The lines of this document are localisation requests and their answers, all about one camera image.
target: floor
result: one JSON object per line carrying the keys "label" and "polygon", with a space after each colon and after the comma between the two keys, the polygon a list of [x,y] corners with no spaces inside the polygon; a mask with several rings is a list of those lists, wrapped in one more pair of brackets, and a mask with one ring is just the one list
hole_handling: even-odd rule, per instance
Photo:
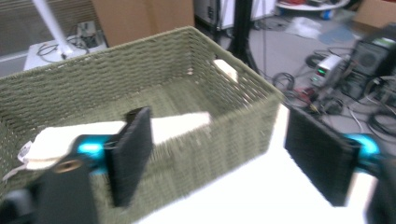
{"label": "floor", "polygon": [[[271,82],[271,78],[277,73],[286,72],[296,78],[297,87],[307,87],[310,85],[310,76],[312,70],[304,66],[305,58],[312,54],[314,50],[326,50],[327,48],[353,48],[356,40],[361,34],[351,32],[349,27],[350,20],[353,13],[348,11],[341,11],[335,15],[331,21],[324,21],[320,18],[317,12],[297,12],[286,11],[281,17],[269,17],[262,22],[262,27],[265,29],[254,30],[250,32],[250,49],[256,64],[261,70],[262,76]],[[285,33],[285,29],[290,25],[293,18],[305,17],[310,20],[320,23],[321,35],[319,39],[305,38],[297,35]],[[210,33],[198,26],[204,33]],[[230,38],[223,35],[220,44],[227,48],[230,43]],[[8,76],[10,74],[19,72],[23,69],[26,53],[22,52],[13,55],[11,60],[4,60],[0,58],[0,77]],[[349,111],[344,109],[344,116],[326,116],[324,119],[335,130],[342,133],[358,133],[363,131],[369,133],[367,126],[362,121],[361,126],[354,120]],[[365,115],[356,115],[358,119],[365,120]],[[388,149],[393,149],[391,143],[384,141]]]}

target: electrical cable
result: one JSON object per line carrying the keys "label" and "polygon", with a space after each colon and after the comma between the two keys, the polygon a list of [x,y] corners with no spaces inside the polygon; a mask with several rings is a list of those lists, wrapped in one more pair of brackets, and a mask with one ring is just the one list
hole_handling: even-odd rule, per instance
{"label": "electrical cable", "polygon": [[[90,50],[86,47],[85,44],[78,44],[77,42],[74,42],[74,43],[72,42],[72,40],[77,40],[77,39],[80,39],[80,38],[75,36],[75,37],[72,37],[72,38],[68,38],[66,40],[67,40],[68,43],[72,44],[73,46],[75,46],[78,49],[85,49],[86,50],[85,54],[88,54],[90,52]],[[46,63],[57,63],[59,61],[51,61],[51,60],[46,59],[44,56],[51,54],[53,51],[56,51],[58,49],[58,46],[59,45],[47,46],[46,44],[43,44],[38,49],[38,52],[36,53],[36,55],[39,56],[40,59],[43,60]],[[50,49],[50,51],[43,53],[43,51],[46,50],[46,49]],[[66,59],[64,54],[62,54],[61,57],[62,57],[63,60]]]}
{"label": "electrical cable", "polygon": [[381,123],[378,120],[378,117],[396,119],[396,115],[389,112],[377,112],[370,115],[369,118],[367,119],[367,125],[371,126],[374,130],[392,137],[396,137],[396,132],[393,131],[391,128],[389,128],[387,124]]}
{"label": "electrical cable", "polygon": [[[289,73],[277,73],[272,78],[273,85],[281,91],[292,91],[294,89],[294,77]],[[282,84],[282,86],[286,87],[285,90],[282,90],[278,87],[278,84]]]}
{"label": "electrical cable", "polygon": [[363,133],[363,126],[361,126],[361,123],[359,120],[356,118],[355,114],[353,113],[353,108],[349,107],[349,114],[352,116],[352,118],[356,121],[356,123],[359,125],[360,133]]}

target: electronic device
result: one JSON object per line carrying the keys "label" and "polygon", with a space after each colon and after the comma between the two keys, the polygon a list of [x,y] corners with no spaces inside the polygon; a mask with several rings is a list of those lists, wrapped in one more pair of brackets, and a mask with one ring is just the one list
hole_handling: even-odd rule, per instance
{"label": "electronic device", "polygon": [[312,85],[321,87],[327,84],[336,74],[337,68],[343,59],[337,55],[329,55],[318,63],[315,74],[311,77]]}
{"label": "electronic device", "polygon": [[102,38],[97,34],[93,21],[84,21],[77,24],[77,37],[88,49],[96,48],[102,44]]}
{"label": "electronic device", "polygon": [[390,76],[395,80],[386,80],[375,98],[386,105],[396,107],[396,64]]}
{"label": "electronic device", "polygon": [[344,206],[361,144],[291,107],[285,149],[333,206]]}
{"label": "electronic device", "polygon": [[374,77],[389,76],[396,64],[396,23],[360,40],[352,52],[351,73],[341,83],[341,92],[359,100]]}

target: computer tower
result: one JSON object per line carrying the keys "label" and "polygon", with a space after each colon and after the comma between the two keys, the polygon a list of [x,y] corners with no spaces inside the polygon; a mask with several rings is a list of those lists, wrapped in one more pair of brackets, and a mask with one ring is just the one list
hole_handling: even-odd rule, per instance
{"label": "computer tower", "polygon": [[358,41],[351,54],[351,73],[342,81],[341,91],[359,100],[375,77],[389,76],[396,64],[396,23]]}

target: black device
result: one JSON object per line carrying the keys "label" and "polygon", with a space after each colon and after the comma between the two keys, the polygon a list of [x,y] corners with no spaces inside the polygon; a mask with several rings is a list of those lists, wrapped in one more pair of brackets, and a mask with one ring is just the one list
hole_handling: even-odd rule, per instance
{"label": "black device", "polygon": [[351,73],[342,81],[343,94],[359,100],[367,83],[375,77],[389,76],[396,64],[396,23],[358,41],[351,54]]}
{"label": "black device", "polygon": [[378,88],[378,95],[375,98],[386,105],[396,107],[396,64],[390,76],[395,80],[384,80]]}
{"label": "black device", "polygon": [[367,223],[396,223],[396,158],[379,160],[380,175],[373,198],[367,209]]}
{"label": "black device", "polygon": [[333,206],[345,205],[360,143],[291,107],[285,149]]}

